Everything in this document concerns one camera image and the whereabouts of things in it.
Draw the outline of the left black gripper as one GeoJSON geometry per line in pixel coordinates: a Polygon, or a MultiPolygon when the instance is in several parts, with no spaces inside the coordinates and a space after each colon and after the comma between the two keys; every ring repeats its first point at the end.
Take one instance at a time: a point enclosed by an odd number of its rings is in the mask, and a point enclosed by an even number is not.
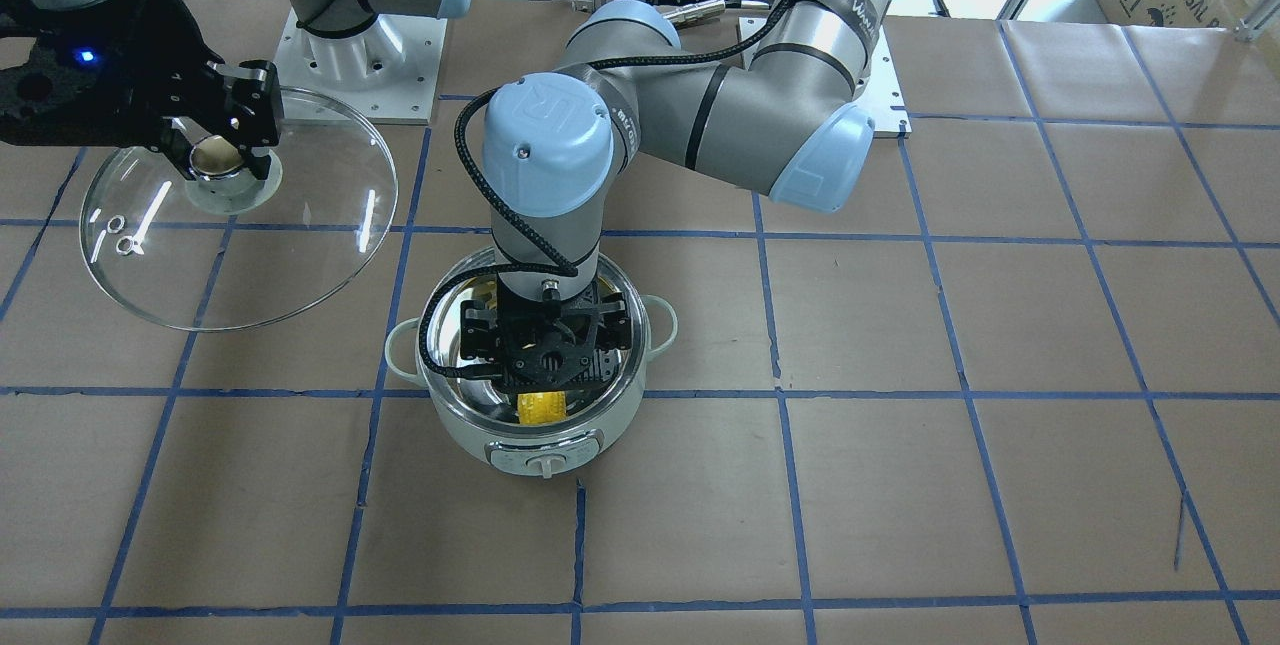
{"type": "Polygon", "coordinates": [[[588,285],[573,298],[547,291],[524,299],[498,285],[492,299],[460,303],[460,357],[468,379],[504,394],[595,390],[614,379],[631,348],[631,307],[620,291],[588,285]]]}

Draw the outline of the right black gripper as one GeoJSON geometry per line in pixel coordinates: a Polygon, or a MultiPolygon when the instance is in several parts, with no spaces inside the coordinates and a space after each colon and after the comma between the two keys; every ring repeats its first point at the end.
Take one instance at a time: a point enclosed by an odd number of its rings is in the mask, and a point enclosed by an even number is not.
{"type": "Polygon", "coordinates": [[[35,40],[27,61],[3,70],[5,143],[160,147],[184,180],[209,180],[209,163],[197,165],[195,152],[214,133],[257,180],[271,174],[283,107],[276,67],[219,63],[183,0],[105,0],[70,12],[3,0],[3,36],[35,40]]]}

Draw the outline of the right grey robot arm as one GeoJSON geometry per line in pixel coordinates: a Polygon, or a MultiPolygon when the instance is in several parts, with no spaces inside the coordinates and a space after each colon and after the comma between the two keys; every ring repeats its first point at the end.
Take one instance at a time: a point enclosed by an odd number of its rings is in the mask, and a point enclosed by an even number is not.
{"type": "MultiPolygon", "coordinates": [[[[380,17],[458,19],[471,0],[291,0],[310,40],[349,42],[380,17]]],[[[275,174],[283,97],[271,61],[225,61],[183,0],[3,0],[3,139],[15,147],[141,147],[188,180],[275,174]]]]}

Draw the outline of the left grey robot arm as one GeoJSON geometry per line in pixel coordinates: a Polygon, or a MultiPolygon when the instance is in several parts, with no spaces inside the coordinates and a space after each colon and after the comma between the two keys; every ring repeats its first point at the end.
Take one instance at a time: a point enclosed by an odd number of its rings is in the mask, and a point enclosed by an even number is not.
{"type": "Polygon", "coordinates": [[[599,241],[608,189],[637,154],[817,212],[851,195],[876,134],[858,106],[891,0],[771,0],[744,44],[689,52],[652,4],[603,4],[553,70],[472,99],[454,122],[460,163],[492,209],[495,262],[449,276],[467,299],[460,363],[419,337],[422,366],[493,381],[506,394],[598,389],[616,354],[646,335],[646,312],[604,294],[599,241]]]}

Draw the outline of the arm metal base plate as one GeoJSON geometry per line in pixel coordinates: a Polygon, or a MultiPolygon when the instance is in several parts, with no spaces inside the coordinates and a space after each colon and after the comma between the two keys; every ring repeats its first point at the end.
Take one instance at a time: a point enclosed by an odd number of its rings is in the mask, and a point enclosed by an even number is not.
{"type": "Polygon", "coordinates": [[[845,106],[876,139],[911,131],[886,36],[860,38],[813,4],[783,17],[751,51],[745,70],[726,81],[717,102],[785,133],[809,133],[845,106]]]}
{"type": "Polygon", "coordinates": [[[289,12],[273,61],[283,86],[328,95],[375,124],[429,125],[448,24],[381,15],[364,33],[320,38],[289,12]]]}

